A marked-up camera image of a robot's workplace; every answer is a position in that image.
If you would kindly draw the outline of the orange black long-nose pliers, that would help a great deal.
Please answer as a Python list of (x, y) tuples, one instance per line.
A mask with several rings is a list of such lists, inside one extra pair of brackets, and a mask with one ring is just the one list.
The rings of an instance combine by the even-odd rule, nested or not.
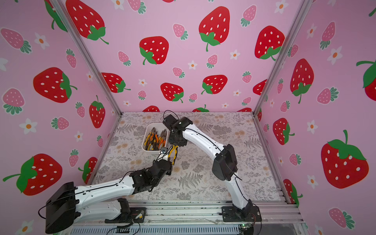
[(158, 142), (156, 145), (158, 150), (161, 150), (161, 148), (165, 147), (166, 137), (167, 137), (167, 130), (165, 129), (159, 135)]

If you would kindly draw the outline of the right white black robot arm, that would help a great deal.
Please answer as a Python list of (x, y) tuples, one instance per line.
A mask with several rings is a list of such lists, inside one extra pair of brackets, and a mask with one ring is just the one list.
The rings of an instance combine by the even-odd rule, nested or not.
[(237, 175), (238, 161), (231, 144), (223, 145), (203, 133), (189, 118), (176, 119), (173, 115), (164, 118), (163, 124), (170, 131), (168, 142), (183, 147), (191, 142), (204, 151), (212, 160), (212, 172), (223, 181), (231, 195), (235, 215), (244, 221), (251, 214), (253, 203), (243, 190)]

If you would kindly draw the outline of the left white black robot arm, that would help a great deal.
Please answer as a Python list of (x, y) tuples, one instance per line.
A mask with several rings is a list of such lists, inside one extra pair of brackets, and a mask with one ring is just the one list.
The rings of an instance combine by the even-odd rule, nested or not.
[(153, 165), (126, 173), (121, 179), (90, 186), (65, 183), (46, 203), (46, 234), (57, 234), (74, 223), (104, 219), (105, 223), (130, 226), (144, 219), (145, 208), (132, 209), (125, 196), (151, 192), (173, 163), (161, 159)]

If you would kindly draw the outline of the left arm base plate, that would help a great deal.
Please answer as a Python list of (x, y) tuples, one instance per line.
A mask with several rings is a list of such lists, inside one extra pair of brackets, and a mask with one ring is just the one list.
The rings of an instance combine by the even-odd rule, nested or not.
[(143, 223), (146, 215), (146, 208), (130, 208), (130, 212), (121, 212), (115, 219), (105, 219), (106, 224)]

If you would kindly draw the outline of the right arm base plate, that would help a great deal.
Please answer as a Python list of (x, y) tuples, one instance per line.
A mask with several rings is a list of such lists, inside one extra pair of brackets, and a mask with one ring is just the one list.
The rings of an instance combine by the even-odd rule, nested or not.
[(240, 210), (235, 206), (222, 207), (219, 215), (224, 222), (262, 222), (259, 207), (252, 206), (250, 210)]

